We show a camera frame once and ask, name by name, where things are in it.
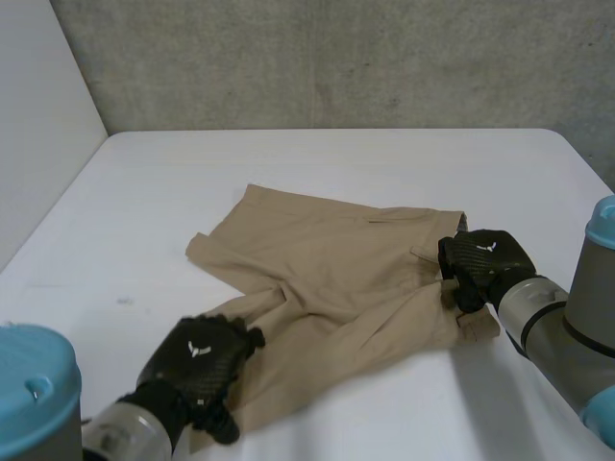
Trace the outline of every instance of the white wall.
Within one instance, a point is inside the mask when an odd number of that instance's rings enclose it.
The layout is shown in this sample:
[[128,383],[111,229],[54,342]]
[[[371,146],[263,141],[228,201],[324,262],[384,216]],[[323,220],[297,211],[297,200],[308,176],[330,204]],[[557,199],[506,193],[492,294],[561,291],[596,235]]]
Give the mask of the white wall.
[[0,270],[106,138],[48,0],[0,0]]

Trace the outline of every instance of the robotic hand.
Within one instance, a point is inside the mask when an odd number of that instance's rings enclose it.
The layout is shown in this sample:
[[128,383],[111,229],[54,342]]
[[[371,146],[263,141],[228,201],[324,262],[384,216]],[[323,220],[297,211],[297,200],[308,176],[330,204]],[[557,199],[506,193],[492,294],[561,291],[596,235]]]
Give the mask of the robotic hand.
[[141,372],[136,390],[83,431],[86,461],[169,461],[187,425],[231,444],[239,429],[225,406],[245,361],[264,346],[242,319],[182,319]]
[[[608,199],[607,206],[615,210],[615,198]],[[615,309],[609,296],[615,243],[592,232],[613,229],[603,217],[612,219],[615,212],[606,214],[604,207],[604,201],[597,205],[588,225],[570,299],[554,282],[536,274],[526,252],[503,230],[444,238],[438,260],[443,278],[457,280],[459,308],[475,312],[492,303],[517,351],[536,365],[582,422],[615,449]]]

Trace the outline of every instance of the khaki shorts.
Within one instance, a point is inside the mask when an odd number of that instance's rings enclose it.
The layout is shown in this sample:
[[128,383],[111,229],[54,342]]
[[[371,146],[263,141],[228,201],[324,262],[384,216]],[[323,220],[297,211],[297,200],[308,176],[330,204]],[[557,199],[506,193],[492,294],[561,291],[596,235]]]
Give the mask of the khaki shorts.
[[[245,294],[213,312],[245,318],[267,342],[230,393],[240,429],[267,425],[412,353],[497,336],[487,309],[461,314],[443,301],[437,243],[464,218],[249,185],[210,236],[198,233],[188,258]],[[193,434],[193,450],[209,443]]]

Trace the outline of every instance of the silver metal joint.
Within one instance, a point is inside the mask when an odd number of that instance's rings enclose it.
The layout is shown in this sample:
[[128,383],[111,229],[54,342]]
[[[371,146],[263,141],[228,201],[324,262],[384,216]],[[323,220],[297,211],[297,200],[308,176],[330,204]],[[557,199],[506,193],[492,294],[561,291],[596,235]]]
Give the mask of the silver metal joint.
[[568,301],[568,293],[549,279],[527,279],[510,288],[502,301],[498,316],[510,337],[523,348],[526,324],[542,309]]
[[149,411],[118,402],[82,430],[84,449],[108,461],[171,461],[171,441]]

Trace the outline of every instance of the table surface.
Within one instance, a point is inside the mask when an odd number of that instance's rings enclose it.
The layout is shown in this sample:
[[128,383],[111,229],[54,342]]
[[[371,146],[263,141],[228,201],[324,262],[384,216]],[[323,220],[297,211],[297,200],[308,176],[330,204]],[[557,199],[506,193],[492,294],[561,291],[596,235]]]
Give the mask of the table surface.
[[[95,414],[135,385],[177,320],[238,292],[185,258],[246,184],[370,206],[464,209],[569,289],[611,192],[544,130],[153,132],[106,141],[0,275],[0,321],[72,342]],[[178,452],[185,455],[184,437]],[[422,353],[190,460],[613,460],[505,336]]]

